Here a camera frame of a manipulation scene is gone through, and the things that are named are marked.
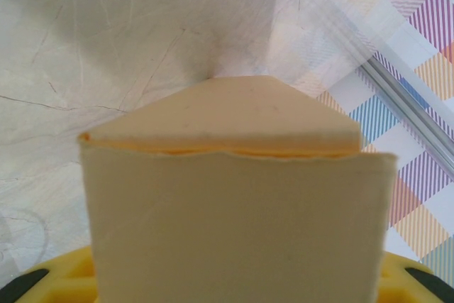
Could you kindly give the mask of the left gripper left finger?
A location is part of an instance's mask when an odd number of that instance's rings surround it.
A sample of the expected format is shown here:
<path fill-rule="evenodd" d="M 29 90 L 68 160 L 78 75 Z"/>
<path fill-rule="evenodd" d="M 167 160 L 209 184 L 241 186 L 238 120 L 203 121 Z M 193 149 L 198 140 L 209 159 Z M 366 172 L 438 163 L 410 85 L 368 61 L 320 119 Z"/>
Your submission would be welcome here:
<path fill-rule="evenodd" d="M 1 301 L 98 302 L 91 247 L 85 246 L 60 255 L 21 273 L 1 288 Z"/>

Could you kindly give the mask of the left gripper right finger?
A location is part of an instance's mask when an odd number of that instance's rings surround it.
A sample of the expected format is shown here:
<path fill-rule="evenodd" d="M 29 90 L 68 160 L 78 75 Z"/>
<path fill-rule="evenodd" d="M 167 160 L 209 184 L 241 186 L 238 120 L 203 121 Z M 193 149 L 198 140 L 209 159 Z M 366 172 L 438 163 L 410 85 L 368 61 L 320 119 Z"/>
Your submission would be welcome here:
<path fill-rule="evenodd" d="M 453 302 L 453 287 L 425 265 L 385 251 L 379 280 L 379 302 Z"/>

